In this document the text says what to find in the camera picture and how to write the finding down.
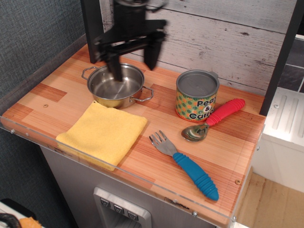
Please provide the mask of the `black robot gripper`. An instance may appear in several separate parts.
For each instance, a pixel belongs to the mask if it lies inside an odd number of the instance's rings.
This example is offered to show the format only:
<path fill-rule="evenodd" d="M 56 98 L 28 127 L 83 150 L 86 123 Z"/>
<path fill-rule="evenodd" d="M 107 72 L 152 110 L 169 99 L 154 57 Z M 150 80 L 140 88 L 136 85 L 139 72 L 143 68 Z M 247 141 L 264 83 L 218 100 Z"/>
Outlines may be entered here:
<path fill-rule="evenodd" d="M 162 42 L 165 40 L 164 19 L 147 19 L 148 0 L 114 0 L 114 25 L 95 39 L 96 58 L 106 61 L 114 79 L 122 82 L 119 56 L 144 50 L 144 63 L 150 70 L 156 67 Z"/>

